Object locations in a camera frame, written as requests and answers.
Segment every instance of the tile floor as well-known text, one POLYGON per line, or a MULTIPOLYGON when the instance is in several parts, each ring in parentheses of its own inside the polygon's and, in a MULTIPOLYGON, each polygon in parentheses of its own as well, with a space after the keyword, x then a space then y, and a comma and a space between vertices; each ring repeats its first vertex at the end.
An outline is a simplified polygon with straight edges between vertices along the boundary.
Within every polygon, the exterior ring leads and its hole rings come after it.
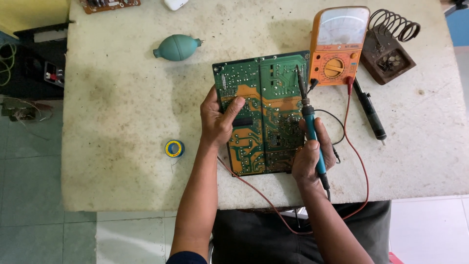
MULTIPOLYGON (((467 95, 463 56, 457 55, 467 95)), ((164 263, 175 212, 64 212, 61 120, 57 111, 27 124, 44 140, 0 117, 0 264, 164 263)), ((405 264, 469 264, 468 226, 469 195, 395 200, 390 251, 405 264)))

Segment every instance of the analog multimeter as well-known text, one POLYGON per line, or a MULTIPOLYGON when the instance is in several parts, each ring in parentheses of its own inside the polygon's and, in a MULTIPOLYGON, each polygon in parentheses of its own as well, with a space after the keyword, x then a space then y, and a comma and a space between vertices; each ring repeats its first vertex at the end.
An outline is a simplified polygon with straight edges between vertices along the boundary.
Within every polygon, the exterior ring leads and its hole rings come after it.
POLYGON ((346 84, 355 78, 370 10, 352 6, 328 8, 314 17, 311 36, 310 78, 317 85, 346 84))

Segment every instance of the green wire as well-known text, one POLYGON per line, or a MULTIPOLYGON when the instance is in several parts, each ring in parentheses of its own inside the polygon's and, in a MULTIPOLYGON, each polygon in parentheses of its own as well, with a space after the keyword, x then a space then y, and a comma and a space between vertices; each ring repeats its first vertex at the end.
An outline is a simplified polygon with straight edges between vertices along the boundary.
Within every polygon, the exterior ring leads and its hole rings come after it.
POLYGON ((11 69, 12 69, 13 66, 15 65, 16 45, 10 44, 10 43, 2 44, 2 45, 0 46, 0 50, 1 50, 4 46, 6 46, 6 45, 9 45, 9 46, 10 46, 10 49, 11 49, 11 56, 9 56, 9 57, 7 57, 7 58, 3 58, 3 57, 0 55, 0 62, 1 62, 2 64, 4 64, 4 65, 5 65, 5 68, 6 68, 5 70, 1 70, 1 71, 0 71, 0 74, 1 74, 1 73, 4 73, 4 72, 7 72, 7 73, 8 73, 8 77, 7 77, 7 80, 6 80, 4 83, 0 84, 0 86, 5 86, 5 85, 7 85, 7 83, 10 81, 10 79, 11 79, 11 69), (10 59, 11 59, 11 65, 8 66, 8 64, 6 63, 6 61, 7 61, 7 60, 10 60, 10 59))

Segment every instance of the air blower bulb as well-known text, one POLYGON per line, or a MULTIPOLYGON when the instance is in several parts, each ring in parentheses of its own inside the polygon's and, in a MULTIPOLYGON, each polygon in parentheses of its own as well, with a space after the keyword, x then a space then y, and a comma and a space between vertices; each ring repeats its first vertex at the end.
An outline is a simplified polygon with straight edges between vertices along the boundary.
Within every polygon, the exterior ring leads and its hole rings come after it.
POLYGON ((183 61, 189 58, 203 42, 205 40, 193 39, 186 35, 172 35, 163 40, 157 49, 153 50, 153 55, 156 58, 162 57, 169 61, 183 61))

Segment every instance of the white table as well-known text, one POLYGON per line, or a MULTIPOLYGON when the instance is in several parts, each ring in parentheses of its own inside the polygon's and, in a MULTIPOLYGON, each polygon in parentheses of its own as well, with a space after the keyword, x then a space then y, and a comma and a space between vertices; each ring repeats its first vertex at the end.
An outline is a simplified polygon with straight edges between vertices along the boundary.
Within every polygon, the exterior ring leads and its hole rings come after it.
MULTIPOLYGON (((231 1, 190 0, 175 12, 160 0, 87 15, 72 1, 68 28, 62 192, 68 210, 175 210, 200 137, 199 105, 214 80, 211 64, 309 49, 314 15, 335 6, 392 10, 420 23, 420 35, 403 47, 417 66, 379 86, 364 68, 357 77, 370 92, 388 134, 374 138, 356 98, 349 136, 370 177, 370 201, 469 193, 469 130, 453 46, 438 0, 231 1), (152 50, 172 34, 206 42, 182 62, 156 59, 152 50), (164 145, 184 142, 181 160, 164 145)), ((313 106, 343 120, 344 86, 318 87, 313 106)), ((332 140, 341 129, 324 118, 332 140)), ((344 141, 342 164, 332 168, 332 201, 365 199, 359 160, 344 141)), ((226 149, 220 151, 226 155, 226 149)), ((245 177, 276 206, 299 205, 287 174, 245 177)), ((219 164, 219 207, 268 204, 219 164)))

